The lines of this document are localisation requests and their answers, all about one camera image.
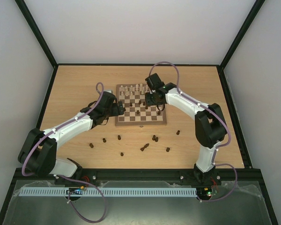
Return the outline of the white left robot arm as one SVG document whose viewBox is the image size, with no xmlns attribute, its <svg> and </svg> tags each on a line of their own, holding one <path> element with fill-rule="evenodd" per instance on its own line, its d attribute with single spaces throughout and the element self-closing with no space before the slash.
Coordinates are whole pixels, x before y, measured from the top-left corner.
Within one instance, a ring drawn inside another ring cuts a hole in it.
<svg viewBox="0 0 281 225">
<path fill-rule="evenodd" d="M 71 159 L 57 158 L 57 150 L 79 134 L 89 131 L 110 117 L 123 115 L 125 108 L 110 92 L 103 91 L 99 99 L 82 108 L 74 117 L 49 129 L 32 129 L 18 155 L 22 175 L 72 177 L 78 164 Z"/>
</svg>

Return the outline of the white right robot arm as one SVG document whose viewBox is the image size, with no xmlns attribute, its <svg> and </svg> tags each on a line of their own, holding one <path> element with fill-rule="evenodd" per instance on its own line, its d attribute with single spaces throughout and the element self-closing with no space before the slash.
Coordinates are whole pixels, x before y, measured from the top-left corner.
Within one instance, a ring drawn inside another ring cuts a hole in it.
<svg viewBox="0 0 281 225">
<path fill-rule="evenodd" d="M 147 105 L 169 104 L 194 120 L 195 136 L 200 144 L 200 152 L 194 165 L 193 176 L 197 183 L 206 183 L 211 179 L 218 148 L 228 134 L 221 107 L 218 104 L 202 103 L 185 94 L 171 82 L 164 84 L 156 73 L 148 76 L 145 81 L 150 90 L 145 94 Z"/>
</svg>

